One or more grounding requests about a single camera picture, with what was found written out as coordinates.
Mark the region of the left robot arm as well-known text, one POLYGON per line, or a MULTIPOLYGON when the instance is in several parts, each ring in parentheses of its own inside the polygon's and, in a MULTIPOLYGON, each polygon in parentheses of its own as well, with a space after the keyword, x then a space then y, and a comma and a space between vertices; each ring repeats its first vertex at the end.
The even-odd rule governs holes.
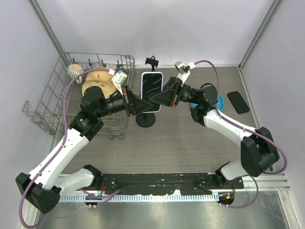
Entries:
POLYGON ((29 174, 20 173, 15 181, 22 196, 41 213, 54 209, 63 195, 64 185, 57 178, 73 159, 103 127, 102 117, 125 111, 128 116, 147 111, 153 105, 134 94, 127 86, 122 94, 106 98, 98 86, 85 90, 81 111, 65 128, 63 139, 50 154, 29 174))

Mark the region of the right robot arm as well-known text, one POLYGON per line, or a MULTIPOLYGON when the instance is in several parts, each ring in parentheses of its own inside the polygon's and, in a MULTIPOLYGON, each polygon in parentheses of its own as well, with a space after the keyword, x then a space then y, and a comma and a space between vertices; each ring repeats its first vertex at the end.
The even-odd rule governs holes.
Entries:
POLYGON ((255 129, 243 125, 216 109, 217 89, 211 83, 194 89, 171 77, 162 89, 147 91, 145 98, 167 107, 176 107, 179 102, 196 104, 190 109, 196 123, 219 132, 239 146, 240 159, 222 165, 215 172, 215 182, 220 188, 227 188, 237 177, 258 177, 280 159, 267 128, 255 129))

